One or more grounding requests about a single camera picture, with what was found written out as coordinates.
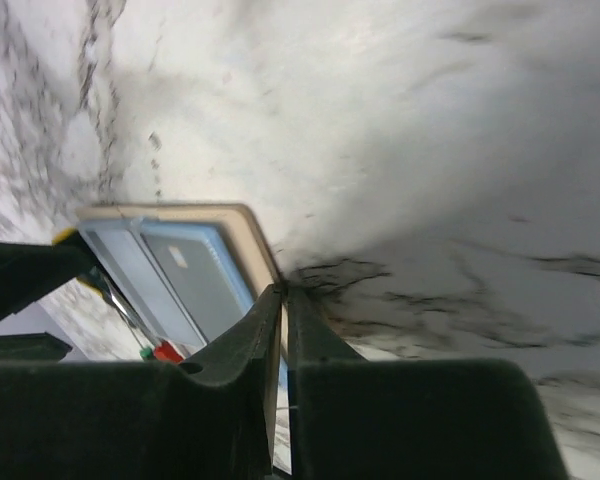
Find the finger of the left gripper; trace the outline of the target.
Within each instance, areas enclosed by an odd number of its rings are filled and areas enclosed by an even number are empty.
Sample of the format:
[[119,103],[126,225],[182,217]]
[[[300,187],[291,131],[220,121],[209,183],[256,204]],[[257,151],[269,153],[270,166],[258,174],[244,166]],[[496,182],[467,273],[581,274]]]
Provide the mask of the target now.
[[95,266],[77,246],[0,242],[0,321]]

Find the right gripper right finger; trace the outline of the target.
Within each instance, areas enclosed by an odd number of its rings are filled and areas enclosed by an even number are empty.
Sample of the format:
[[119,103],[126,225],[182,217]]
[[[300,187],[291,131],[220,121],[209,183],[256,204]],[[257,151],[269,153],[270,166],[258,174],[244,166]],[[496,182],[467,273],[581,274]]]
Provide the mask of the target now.
[[287,292],[297,479],[564,479],[539,395],[496,359],[369,361]]

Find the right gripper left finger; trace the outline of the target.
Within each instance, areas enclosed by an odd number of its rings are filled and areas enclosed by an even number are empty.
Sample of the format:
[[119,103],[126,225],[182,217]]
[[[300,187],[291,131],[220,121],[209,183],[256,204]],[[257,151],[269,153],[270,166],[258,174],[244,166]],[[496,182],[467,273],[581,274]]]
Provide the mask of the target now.
[[189,359],[0,362],[0,479],[262,479],[282,292]]

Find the white striped credit card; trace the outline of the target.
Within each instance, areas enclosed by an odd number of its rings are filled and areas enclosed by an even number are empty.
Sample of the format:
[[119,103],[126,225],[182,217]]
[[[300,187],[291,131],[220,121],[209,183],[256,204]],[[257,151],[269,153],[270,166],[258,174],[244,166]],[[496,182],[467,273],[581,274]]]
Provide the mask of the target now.
[[79,232],[154,336],[194,348],[205,345],[125,224],[86,222]]

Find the black VIP credit card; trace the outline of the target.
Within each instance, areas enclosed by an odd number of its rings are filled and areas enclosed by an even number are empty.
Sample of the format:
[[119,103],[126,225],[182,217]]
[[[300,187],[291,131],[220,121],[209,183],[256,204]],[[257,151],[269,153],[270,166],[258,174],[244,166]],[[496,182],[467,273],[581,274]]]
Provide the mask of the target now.
[[141,237],[207,342],[250,310],[254,297],[218,231],[209,225],[151,226]]

